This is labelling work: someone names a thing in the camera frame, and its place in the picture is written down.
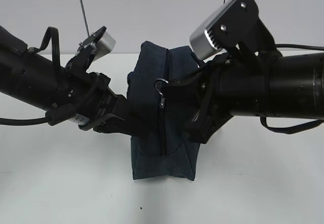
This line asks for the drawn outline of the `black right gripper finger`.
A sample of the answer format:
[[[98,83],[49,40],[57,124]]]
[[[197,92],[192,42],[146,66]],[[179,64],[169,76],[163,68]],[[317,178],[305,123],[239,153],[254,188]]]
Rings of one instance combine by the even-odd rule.
[[[209,74],[199,69],[170,80],[162,86],[161,92],[165,97],[195,97],[207,90],[209,80]]]
[[[206,144],[227,122],[228,111],[217,104],[202,103],[189,114],[184,129],[190,141]]]

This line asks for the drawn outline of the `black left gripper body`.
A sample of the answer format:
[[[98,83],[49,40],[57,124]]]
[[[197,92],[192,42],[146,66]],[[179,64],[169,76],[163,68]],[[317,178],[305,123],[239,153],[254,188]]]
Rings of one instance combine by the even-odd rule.
[[[102,73],[68,73],[67,81],[69,121],[84,131],[124,131],[127,100],[110,89],[109,77]]]

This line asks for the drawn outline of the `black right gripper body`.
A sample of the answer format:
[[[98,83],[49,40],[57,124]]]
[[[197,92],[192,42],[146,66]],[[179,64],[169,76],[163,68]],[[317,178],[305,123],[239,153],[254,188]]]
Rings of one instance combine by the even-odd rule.
[[[207,90],[196,96],[197,105],[217,104],[228,111],[228,121],[234,116],[256,114],[256,71],[232,59],[217,55],[200,70],[209,74]]]

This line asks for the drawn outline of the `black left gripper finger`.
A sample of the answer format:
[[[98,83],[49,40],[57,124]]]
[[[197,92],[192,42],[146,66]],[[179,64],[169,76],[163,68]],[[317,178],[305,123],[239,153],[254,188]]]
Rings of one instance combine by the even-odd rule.
[[[93,127],[97,133],[121,133],[138,138],[146,138],[153,127],[145,119],[131,111],[122,95],[105,99],[100,105],[100,123]]]

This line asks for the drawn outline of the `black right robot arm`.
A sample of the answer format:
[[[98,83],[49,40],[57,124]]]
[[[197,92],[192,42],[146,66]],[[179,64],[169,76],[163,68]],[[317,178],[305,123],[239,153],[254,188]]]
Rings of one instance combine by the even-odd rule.
[[[161,89],[169,103],[190,105],[194,112],[184,124],[189,139],[206,143],[235,116],[305,119],[272,132],[295,134],[323,123],[323,53],[283,56],[279,52],[242,63],[223,53]]]

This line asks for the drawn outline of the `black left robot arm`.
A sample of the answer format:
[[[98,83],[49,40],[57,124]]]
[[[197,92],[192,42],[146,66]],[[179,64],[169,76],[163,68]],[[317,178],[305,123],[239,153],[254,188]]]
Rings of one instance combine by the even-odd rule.
[[[55,126],[72,121],[83,131],[146,138],[150,124],[135,114],[123,95],[110,89],[109,77],[88,71],[114,45],[115,40],[102,26],[80,43],[76,54],[62,66],[56,28],[47,28],[39,48],[29,47],[1,28],[1,92],[45,112],[42,118],[1,119],[1,124]]]

